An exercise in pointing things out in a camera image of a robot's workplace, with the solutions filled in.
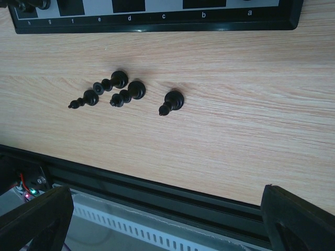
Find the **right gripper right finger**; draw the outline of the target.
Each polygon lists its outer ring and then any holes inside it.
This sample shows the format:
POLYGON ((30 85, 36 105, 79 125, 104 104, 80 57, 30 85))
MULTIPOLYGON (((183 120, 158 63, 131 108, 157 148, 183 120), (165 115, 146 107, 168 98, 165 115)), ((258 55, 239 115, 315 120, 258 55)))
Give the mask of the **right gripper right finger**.
POLYGON ((293 193, 266 185, 261 213, 273 250, 334 250, 334 215, 293 193))

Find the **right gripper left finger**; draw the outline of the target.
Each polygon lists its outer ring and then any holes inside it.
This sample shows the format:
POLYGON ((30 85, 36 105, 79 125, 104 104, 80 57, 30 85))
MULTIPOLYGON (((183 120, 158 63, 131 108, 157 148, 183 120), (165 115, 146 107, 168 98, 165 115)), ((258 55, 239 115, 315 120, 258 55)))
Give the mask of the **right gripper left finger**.
POLYGON ((1 216, 1 250, 61 250, 74 210, 68 186, 58 186, 1 216))

